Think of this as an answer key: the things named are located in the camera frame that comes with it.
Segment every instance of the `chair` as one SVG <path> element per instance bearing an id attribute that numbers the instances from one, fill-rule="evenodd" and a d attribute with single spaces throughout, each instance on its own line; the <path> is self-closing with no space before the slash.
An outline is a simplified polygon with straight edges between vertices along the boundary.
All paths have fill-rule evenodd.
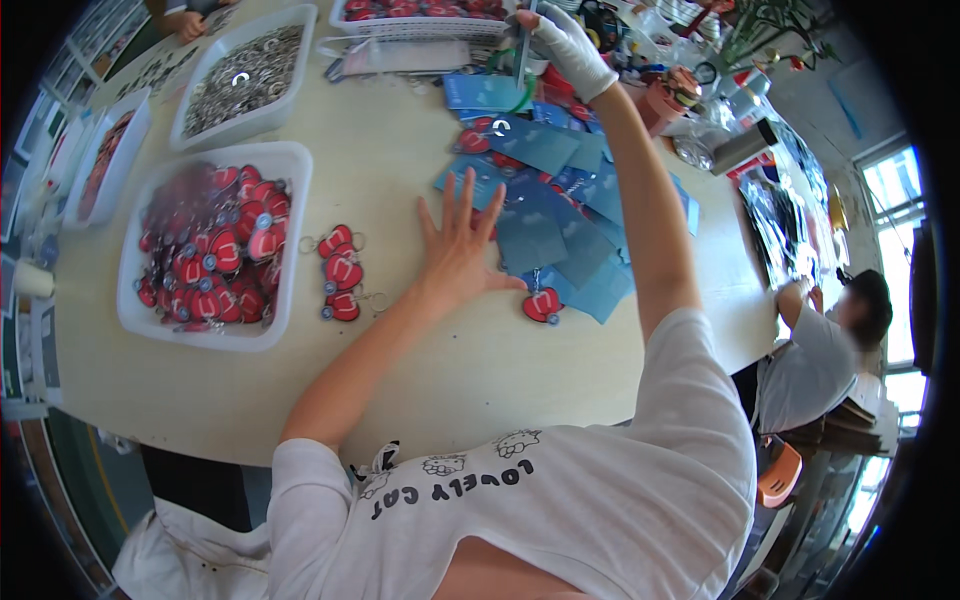
<path id="1" fill-rule="evenodd" d="M 804 468 L 804 459 L 792 445 L 777 436 L 767 436 L 764 445 L 782 446 L 780 456 L 756 480 L 756 502 L 766 508 L 777 508 L 793 491 Z"/>

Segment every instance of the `person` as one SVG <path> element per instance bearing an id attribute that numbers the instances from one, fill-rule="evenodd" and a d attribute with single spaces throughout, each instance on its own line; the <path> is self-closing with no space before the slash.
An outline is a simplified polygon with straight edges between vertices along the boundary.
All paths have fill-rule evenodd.
<path id="1" fill-rule="evenodd" d="M 237 0 L 144 0 L 156 28 L 164 36 L 176 34 L 181 44 L 188 44 L 206 33 L 204 19 L 223 6 Z"/>
<path id="2" fill-rule="evenodd" d="M 883 275 L 871 269 L 841 281 L 836 323 L 824 316 L 820 287 L 804 292 L 795 281 L 778 291 L 790 341 L 732 376 L 757 433 L 800 427 L 836 408 L 856 383 L 857 352 L 875 350 L 886 335 L 893 307 Z"/>
<path id="3" fill-rule="evenodd" d="M 283 427 L 267 511 L 273 600 L 707 599 L 743 551 L 753 439 L 714 356 L 673 182 L 576 21 L 547 3 L 516 20 L 607 131 L 646 345 L 636 415 L 625 426 L 530 427 L 405 462 L 387 444 L 351 488 L 338 449 L 384 373 L 451 311 L 526 289 L 484 262 L 503 185 L 473 231 L 475 173 L 459 201 L 448 174 L 439 227 L 418 203 L 418 278 L 306 389 Z"/>

